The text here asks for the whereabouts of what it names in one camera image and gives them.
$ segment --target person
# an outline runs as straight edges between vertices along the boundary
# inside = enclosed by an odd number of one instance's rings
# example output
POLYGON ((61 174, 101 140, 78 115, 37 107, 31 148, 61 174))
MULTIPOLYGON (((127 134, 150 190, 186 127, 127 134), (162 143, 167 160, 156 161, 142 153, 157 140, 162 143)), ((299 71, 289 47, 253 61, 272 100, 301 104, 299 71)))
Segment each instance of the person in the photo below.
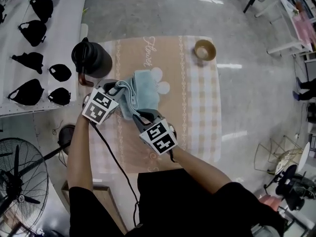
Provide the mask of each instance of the person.
POLYGON ((293 97, 297 101, 301 100, 310 100, 313 97, 316 97, 316 79, 307 82, 301 82, 301 80, 297 77, 296 78, 297 84, 300 89, 309 89, 309 91, 299 94, 293 91, 293 97))
MULTIPOLYGON (((122 232, 92 192, 88 126, 89 120, 80 115, 69 150, 70 236, 120 237, 122 232)), ((127 237, 245 237, 253 236, 251 229, 258 224, 283 235, 283 218, 240 183, 180 147, 173 148, 173 158, 182 169, 138 175, 139 224, 127 237)))

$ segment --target display shelf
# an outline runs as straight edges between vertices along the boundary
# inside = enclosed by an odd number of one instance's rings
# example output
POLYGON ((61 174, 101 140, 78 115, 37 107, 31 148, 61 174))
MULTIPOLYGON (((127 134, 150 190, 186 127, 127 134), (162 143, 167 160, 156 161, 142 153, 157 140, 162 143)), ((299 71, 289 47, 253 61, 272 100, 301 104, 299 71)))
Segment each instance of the display shelf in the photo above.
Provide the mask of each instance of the display shelf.
POLYGON ((38 20, 29 0, 23 0, 10 20, 6 22, 9 33, 5 35, 0 30, 0 41, 1 38, 5 38, 5 44, 0 44, 0 49, 3 51, 0 61, 5 64, 2 69, 2 83, 0 81, 2 101, 0 116, 59 108, 60 106, 51 103, 47 98, 52 91, 59 87, 63 87, 71 93, 70 105, 74 104, 77 99, 78 76, 76 67, 71 60, 71 52, 79 42, 84 2, 85 0, 53 0, 54 11, 46 23, 46 39, 37 47, 32 47, 17 29, 21 23, 38 20), (14 54, 21 55, 23 52, 38 52, 44 56, 41 75, 10 58, 14 54), (72 72, 71 78, 66 82, 57 81, 48 71, 55 64, 65 64, 72 72), (7 99, 10 92, 31 79, 38 79, 44 88, 42 98, 35 106, 22 106, 7 99))

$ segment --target tan bowl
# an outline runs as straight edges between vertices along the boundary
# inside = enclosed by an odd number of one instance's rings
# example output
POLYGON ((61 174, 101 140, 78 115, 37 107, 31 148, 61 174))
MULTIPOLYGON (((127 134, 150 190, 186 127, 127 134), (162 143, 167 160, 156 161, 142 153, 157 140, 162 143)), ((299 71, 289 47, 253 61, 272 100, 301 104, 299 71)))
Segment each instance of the tan bowl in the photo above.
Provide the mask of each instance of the tan bowl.
POLYGON ((194 47, 196 56, 204 61, 211 61, 216 56, 215 46, 208 40, 200 39, 196 42, 194 47))

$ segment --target light blue towel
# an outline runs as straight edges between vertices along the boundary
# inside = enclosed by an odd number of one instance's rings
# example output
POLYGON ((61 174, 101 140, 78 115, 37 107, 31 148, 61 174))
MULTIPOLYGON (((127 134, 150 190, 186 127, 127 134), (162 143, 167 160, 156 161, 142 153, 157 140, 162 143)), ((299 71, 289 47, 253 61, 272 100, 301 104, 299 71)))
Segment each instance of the light blue towel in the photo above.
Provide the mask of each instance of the light blue towel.
POLYGON ((139 116, 137 110, 158 108, 159 95, 150 70, 136 70, 132 78, 120 80, 116 87, 125 88, 119 100, 123 117, 131 120, 133 114, 139 116))

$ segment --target fan grille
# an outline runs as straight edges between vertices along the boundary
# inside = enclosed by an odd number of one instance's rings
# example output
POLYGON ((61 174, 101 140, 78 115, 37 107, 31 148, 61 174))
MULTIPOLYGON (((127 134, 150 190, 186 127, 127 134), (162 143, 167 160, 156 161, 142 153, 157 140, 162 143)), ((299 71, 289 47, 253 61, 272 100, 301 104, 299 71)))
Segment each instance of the fan grille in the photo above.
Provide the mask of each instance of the fan grille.
MULTIPOLYGON (((7 138, 0 140, 0 156, 5 153, 12 153, 12 155, 0 157, 0 170, 14 174, 16 146, 19 146, 19 171, 32 162, 42 159, 41 164, 21 177, 23 182, 21 194, 34 198, 40 203, 19 202, 15 199, 3 217, 10 228, 21 222, 26 228, 31 229, 39 220, 46 204, 48 194, 47 166, 41 153, 31 143, 18 138, 7 138)), ((6 188, 5 182, 0 184, 0 197, 4 198, 7 195, 6 188)))

